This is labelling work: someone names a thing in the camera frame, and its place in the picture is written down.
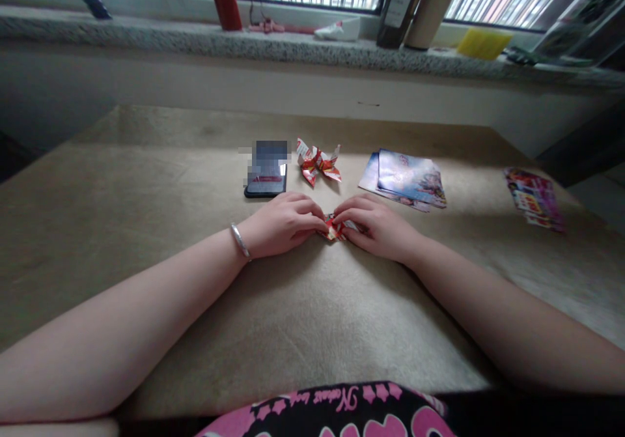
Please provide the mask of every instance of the yellow box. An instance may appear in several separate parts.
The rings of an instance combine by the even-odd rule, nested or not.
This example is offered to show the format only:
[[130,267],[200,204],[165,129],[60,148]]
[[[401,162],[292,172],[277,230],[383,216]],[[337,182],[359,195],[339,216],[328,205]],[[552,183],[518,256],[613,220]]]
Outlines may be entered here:
[[512,35],[497,30],[470,28],[458,45],[458,53],[493,61],[512,40]]

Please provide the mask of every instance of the black phone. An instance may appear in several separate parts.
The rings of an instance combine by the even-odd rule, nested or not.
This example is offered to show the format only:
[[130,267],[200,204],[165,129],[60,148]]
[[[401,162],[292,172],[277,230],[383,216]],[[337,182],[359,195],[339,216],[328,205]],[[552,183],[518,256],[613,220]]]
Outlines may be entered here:
[[286,191],[288,141],[257,141],[247,169],[245,197],[275,197]]

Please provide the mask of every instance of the red origami crane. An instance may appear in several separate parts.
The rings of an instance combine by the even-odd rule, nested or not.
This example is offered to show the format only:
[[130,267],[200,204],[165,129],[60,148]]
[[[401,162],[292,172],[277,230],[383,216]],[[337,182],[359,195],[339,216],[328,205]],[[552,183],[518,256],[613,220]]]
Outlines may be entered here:
[[339,170],[334,166],[339,158],[340,144],[332,154],[328,157],[321,149],[312,146],[312,150],[298,138],[298,163],[301,168],[301,174],[308,180],[308,183],[314,188],[314,182],[319,172],[328,178],[340,182]]

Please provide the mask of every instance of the clothing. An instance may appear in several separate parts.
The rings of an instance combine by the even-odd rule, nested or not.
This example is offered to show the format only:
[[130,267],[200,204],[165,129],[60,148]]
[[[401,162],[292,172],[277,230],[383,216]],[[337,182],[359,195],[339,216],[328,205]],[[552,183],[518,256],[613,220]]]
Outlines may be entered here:
[[452,437],[447,407],[392,382],[309,388],[225,414],[197,437]]

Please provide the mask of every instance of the windowsill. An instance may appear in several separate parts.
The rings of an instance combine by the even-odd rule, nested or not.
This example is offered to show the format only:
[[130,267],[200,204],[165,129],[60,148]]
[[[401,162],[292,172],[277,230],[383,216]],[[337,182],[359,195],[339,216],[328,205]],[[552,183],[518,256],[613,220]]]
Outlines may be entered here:
[[292,33],[228,33],[217,25],[0,6],[0,38],[54,44],[111,46],[211,57],[340,66],[459,79],[535,82],[593,89],[625,88],[625,73],[600,68],[521,67],[501,59],[481,61],[451,49],[381,49],[370,40],[324,42]]

